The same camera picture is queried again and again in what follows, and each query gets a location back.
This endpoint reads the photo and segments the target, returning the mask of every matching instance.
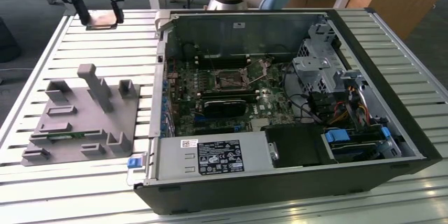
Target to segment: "slotted metal table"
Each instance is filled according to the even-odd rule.
[[[448,221],[448,93],[385,23],[362,9],[338,10],[444,160],[365,193],[158,216],[126,183],[126,158],[22,167],[21,153],[48,100],[49,80],[86,86],[80,63],[116,85],[140,85],[133,153],[148,149],[154,10],[128,10],[116,30],[85,31],[64,16],[0,129],[0,223],[440,223]],[[356,63],[342,50],[349,64]]]

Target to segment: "blue latch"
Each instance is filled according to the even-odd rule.
[[[381,128],[381,131],[382,131],[382,134],[384,134],[385,138],[388,138],[389,136],[392,136],[388,127],[382,127],[382,128]]]
[[[130,157],[128,159],[128,169],[140,168],[142,163],[141,157]]]
[[[346,130],[329,130],[325,133],[326,142],[349,141],[350,137]]]

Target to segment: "yellow wire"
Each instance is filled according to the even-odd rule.
[[[340,114],[340,116],[337,116],[337,118],[334,118],[334,119],[329,122],[329,124],[332,124],[332,123],[337,122],[338,120],[341,120],[346,115],[348,115],[348,112],[345,111],[342,114]]]

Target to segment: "floor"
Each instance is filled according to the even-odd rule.
[[[109,9],[108,0],[84,0],[89,9]],[[148,0],[126,0],[126,9],[148,9]],[[192,0],[190,8],[202,8],[208,0]],[[185,0],[166,0],[166,8],[180,9]],[[48,40],[56,29],[65,7],[48,5],[45,0],[0,0],[0,17],[21,46],[21,56],[8,63],[0,63],[0,125],[8,115],[30,70],[8,70],[10,68],[33,68]],[[428,13],[405,43],[426,65],[430,72],[448,87],[448,0],[438,0],[436,8]]]

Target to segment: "red wire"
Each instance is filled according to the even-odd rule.
[[[337,107],[338,107],[338,105],[341,105],[344,102],[338,102],[337,104],[336,104],[336,106],[334,106],[334,115],[333,116],[336,116],[336,111],[337,111]]]

